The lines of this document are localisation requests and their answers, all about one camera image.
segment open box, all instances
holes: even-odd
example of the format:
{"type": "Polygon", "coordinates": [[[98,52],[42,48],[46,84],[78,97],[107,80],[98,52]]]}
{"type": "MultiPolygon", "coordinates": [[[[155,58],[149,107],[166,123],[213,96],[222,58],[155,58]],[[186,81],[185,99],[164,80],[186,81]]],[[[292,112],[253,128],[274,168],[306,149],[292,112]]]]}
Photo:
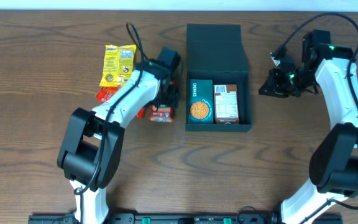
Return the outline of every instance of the open box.
{"type": "Polygon", "coordinates": [[[252,127],[249,66],[240,25],[187,25],[186,131],[248,132],[252,127]],[[240,124],[190,124],[189,79],[236,84],[240,124]]]}

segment yellow packet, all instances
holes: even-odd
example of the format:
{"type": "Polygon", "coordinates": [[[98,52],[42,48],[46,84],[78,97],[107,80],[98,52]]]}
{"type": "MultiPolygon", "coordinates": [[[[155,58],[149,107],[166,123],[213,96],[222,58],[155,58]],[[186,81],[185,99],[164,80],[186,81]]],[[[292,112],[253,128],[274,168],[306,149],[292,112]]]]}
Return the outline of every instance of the yellow packet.
{"type": "Polygon", "coordinates": [[[131,78],[134,68],[136,45],[106,45],[103,76],[99,86],[124,86],[131,78]]]}

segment white label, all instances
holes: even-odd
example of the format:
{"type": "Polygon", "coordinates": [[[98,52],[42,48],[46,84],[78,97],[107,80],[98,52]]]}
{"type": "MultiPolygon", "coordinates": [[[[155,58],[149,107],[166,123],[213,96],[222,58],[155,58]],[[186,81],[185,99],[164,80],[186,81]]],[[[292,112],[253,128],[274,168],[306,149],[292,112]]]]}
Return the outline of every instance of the white label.
{"type": "Polygon", "coordinates": [[[226,85],[215,85],[215,93],[225,93],[226,85]]]}
{"type": "Polygon", "coordinates": [[[238,118],[237,93],[221,93],[215,96],[216,117],[217,118],[238,118]]]}

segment wooden table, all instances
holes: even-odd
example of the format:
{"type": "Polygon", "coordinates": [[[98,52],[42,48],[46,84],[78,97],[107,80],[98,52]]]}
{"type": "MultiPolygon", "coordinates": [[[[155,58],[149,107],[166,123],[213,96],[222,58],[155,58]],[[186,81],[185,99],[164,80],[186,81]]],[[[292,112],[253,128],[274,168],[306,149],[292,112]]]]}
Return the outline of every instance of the wooden table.
{"type": "MultiPolygon", "coordinates": [[[[269,53],[315,14],[0,11],[0,223],[75,209],[57,154],[71,113],[99,104],[94,95],[104,45],[131,42],[127,21],[137,26],[147,55],[156,57],[169,46],[185,60],[187,23],[240,24],[254,127],[249,133],[185,132],[183,100],[173,124],[134,119],[108,186],[109,206],[140,213],[272,209],[307,180],[310,156],[329,132],[329,118],[323,95],[283,100],[257,90],[273,67],[269,53]]],[[[358,22],[358,13],[349,15],[358,22]]],[[[356,46],[348,22],[320,18],[288,45],[298,62],[301,37],[312,29],[330,30],[335,44],[356,46]]],[[[358,197],[348,202],[358,205],[358,197]]],[[[358,212],[337,205],[331,211],[358,223],[358,212]]]]}

